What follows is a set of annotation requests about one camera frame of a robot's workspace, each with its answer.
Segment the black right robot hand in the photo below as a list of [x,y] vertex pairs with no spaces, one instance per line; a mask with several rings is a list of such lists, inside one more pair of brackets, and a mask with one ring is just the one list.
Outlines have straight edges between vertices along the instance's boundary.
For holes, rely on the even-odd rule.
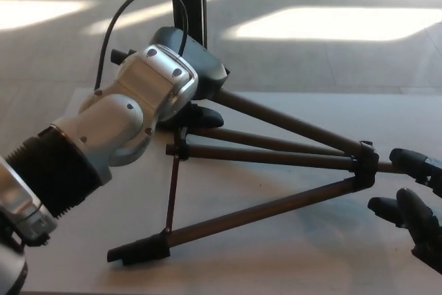
[[[422,153],[395,148],[392,166],[441,196],[441,161]],[[395,199],[374,197],[367,204],[376,216],[407,229],[414,242],[412,255],[441,273],[441,224],[424,201],[412,190],[399,189]]]

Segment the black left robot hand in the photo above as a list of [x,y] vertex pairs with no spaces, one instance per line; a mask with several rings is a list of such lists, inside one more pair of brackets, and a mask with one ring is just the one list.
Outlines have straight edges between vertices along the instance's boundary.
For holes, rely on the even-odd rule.
[[222,116],[210,108],[197,105],[196,102],[211,99],[222,88],[228,78],[229,71],[217,57],[192,37],[186,39],[183,58],[198,74],[197,90],[193,99],[177,115],[169,120],[161,121],[158,126],[168,131],[182,127],[220,128],[224,125]]

